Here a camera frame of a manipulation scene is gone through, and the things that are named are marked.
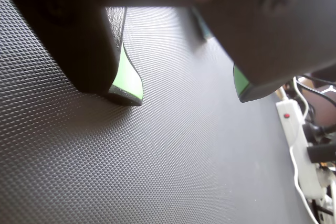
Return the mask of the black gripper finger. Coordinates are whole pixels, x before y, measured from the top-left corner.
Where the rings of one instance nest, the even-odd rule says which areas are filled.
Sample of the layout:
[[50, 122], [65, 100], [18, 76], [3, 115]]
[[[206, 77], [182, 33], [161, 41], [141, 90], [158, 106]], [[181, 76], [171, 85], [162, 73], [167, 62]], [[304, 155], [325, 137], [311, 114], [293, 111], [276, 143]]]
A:
[[335, 0], [192, 0], [247, 79], [241, 102], [335, 64]]
[[122, 40], [125, 7], [101, 0], [12, 1], [78, 91], [123, 106], [142, 104], [142, 79]]

